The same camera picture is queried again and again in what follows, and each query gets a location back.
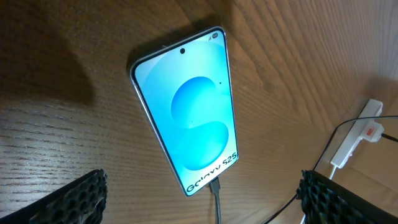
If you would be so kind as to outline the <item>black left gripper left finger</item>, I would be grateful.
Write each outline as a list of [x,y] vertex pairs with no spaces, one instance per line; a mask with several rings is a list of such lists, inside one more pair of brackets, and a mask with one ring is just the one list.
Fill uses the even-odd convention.
[[107,175],[93,170],[44,198],[1,218],[14,224],[100,224],[107,199]]

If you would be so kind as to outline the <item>blue Galaxy smartphone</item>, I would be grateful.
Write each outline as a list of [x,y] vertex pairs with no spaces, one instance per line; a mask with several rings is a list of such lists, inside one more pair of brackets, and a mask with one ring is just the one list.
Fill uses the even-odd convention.
[[136,60],[131,82],[183,193],[239,158],[226,32],[213,26]]

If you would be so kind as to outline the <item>white charger adapter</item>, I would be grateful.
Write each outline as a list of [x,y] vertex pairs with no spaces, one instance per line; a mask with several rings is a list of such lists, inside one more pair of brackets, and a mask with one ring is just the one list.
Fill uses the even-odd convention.
[[369,142],[378,142],[383,132],[384,127],[381,124],[371,120],[365,126],[363,132],[361,133],[361,137]]

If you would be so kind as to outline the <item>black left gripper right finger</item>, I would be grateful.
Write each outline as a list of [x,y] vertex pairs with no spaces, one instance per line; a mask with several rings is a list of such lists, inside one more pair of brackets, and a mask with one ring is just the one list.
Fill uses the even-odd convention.
[[303,170],[297,199],[305,224],[397,224],[397,217],[314,170]]

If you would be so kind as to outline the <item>white power strip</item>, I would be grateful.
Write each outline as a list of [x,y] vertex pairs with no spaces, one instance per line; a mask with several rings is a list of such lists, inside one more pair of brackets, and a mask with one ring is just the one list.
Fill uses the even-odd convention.
[[354,122],[347,136],[344,138],[337,152],[331,160],[331,164],[336,168],[342,169],[348,159],[352,156],[357,145],[363,138],[361,133],[363,132],[367,123],[371,120],[375,121],[376,117],[379,117],[382,113],[383,103],[374,99],[370,99],[366,106],[359,114],[359,119]]

